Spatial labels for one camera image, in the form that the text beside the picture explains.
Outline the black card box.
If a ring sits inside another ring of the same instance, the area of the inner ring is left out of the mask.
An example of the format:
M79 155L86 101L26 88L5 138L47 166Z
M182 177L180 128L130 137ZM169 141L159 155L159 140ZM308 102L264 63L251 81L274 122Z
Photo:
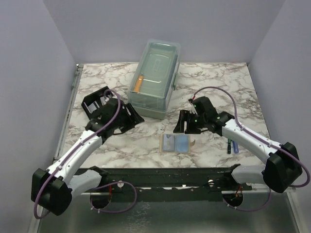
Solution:
M113 97L114 94L111 93L109 91L109 87L108 86L105 86L87 96L85 96L83 98L83 101L81 103L81 107L82 109L84 110L86 116L88 117L89 120L92 119L93 117L93 114L95 113L95 111L93 113L90 113L89 109L88 109L88 106L93 103L96 99L99 99L100 97L106 97L106 98L110 98L110 97Z

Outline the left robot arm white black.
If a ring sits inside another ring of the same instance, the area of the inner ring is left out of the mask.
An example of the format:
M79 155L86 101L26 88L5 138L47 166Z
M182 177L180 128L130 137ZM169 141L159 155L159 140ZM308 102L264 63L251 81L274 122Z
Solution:
M37 213L38 206L59 216L69 207L73 198L85 191L95 189L102 192L115 184L127 183L110 183L108 174L96 166L81 175L76 175L76 172L96 149L114 135L115 130L125 133L143 123L144 119L130 103L125 104L115 98L111 98L104 106L94 111L93 116L79 140L65 155L46 170L39 168L33 173L31 200L35 203L35 218L43 218Z

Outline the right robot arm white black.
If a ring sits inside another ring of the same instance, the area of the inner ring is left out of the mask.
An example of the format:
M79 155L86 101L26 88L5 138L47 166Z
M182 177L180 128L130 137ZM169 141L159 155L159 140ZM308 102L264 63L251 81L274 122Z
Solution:
M228 112L218 113L207 97L189 100L191 110L181 110L174 133L201 134L204 130L238 143L262 162L261 166L234 165L224 177L224 186L235 190L242 183L265 184L284 192L302 174L296 147L270 140L236 122Z

